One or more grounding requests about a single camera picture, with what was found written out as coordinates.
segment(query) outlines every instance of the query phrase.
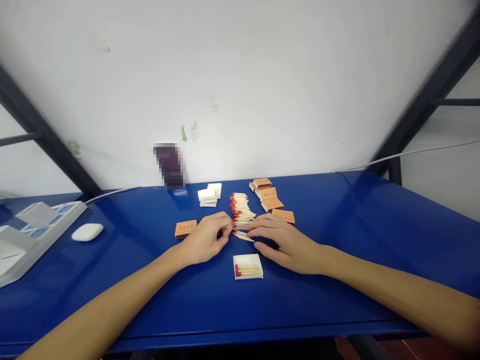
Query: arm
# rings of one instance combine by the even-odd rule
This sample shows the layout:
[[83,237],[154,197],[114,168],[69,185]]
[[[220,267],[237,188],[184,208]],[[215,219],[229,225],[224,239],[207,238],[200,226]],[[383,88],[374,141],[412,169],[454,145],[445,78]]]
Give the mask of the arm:
[[[218,254],[228,242],[232,227],[232,219],[225,212],[204,217],[185,240],[81,307],[19,359],[100,359],[152,296],[178,271]],[[222,236],[217,239],[219,230]]]
[[468,353],[480,350],[480,300],[450,287],[320,245],[272,214],[247,227],[249,237],[274,240],[274,250],[254,246],[267,258],[300,274],[340,280],[396,312],[425,332]]

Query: cable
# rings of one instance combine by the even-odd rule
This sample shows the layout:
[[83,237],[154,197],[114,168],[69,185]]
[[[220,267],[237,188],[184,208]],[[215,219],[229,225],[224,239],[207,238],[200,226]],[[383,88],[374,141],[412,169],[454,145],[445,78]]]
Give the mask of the cable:
[[94,198],[91,198],[90,200],[85,201],[85,205],[91,203],[91,202],[94,201],[94,200],[97,200],[97,199],[106,197],[106,196],[108,196],[108,195],[112,195],[112,194],[116,194],[116,193],[121,193],[121,192],[124,192],[124,191],[133,190],[133,189],[138,189],[138,188],[143,188],[143,186],[132,186],[132,187],[126,187],[126,188],[123,188],[123,189],[115,190],[115,191],[112,191],[112,192],[107,192],[106,194],[99,195],[99,196],[96,196],[96,197],[94,197]]
[[360,165],[360,166],[351,167],[351,168],[347,168],[347,169],[334,170],[334,171],[330,171],[330,172],[331,173],[339,173],[339,172],[343,172],[343,171],[356,170],[356,169],[364,168],[364,167],[369,166],[369,165],[380,163],[380,162],[388,160],[388,159],[397,158],[397,157],[400,157],[400,156],[403,156],[403,155],[423,153],[423,152],[432,151],[432,150],[456,148],[456,147],[459,147],[459,146],[473,144],[473,143],[479,143],[479,142],[480,142],[480,139],[479,140],[468,141],[468,142],[462,142],[462,143],[459,143],[459,144],[456,144],[456,145],[449,145],[449,146],[441,146],[441,147],[433,147],[433,148],[428,148],[428,149],[400,152],[398,154],[395,154],[395,155],[392,155],[392,156],[387,156],[387,157],[384,157],[384,158],[381,158],[381,159],[378,159],[378,160],[375,160],[375,161],[372,161],[372,162],[369,162],[369,163],[366,163],[366,164],[363,164],[363,165]]

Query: forearm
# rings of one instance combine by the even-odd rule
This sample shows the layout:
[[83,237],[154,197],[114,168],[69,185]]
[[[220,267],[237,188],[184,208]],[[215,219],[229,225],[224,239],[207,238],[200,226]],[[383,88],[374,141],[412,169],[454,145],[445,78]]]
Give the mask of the forearm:
[[480,300],[442,284],[330,248],[330,276],[469,353],[479,351]]
[[152,296],[185,265],[178,248],[107,289],[77,310],[19,359],[98,360]]

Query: person's left hand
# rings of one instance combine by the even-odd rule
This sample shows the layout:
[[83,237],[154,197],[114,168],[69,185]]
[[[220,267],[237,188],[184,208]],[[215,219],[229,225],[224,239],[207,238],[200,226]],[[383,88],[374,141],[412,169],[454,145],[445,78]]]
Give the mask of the person's left hand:
[[225,211],[205,216],[193,232],[177,246],[186,266],[207,262],[229,241],[234,224]]

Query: power strip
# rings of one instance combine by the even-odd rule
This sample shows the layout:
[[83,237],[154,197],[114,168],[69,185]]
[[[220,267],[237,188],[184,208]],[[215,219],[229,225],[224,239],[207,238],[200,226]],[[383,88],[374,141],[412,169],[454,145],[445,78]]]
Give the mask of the power strip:
[[34,244],[27,251],[0,252],[0,288],[20,279],[58,238],[87,209],[81,201],[66,202],[52,207],[58,215],[47,225],[27,225],[20,232],[30,236]]

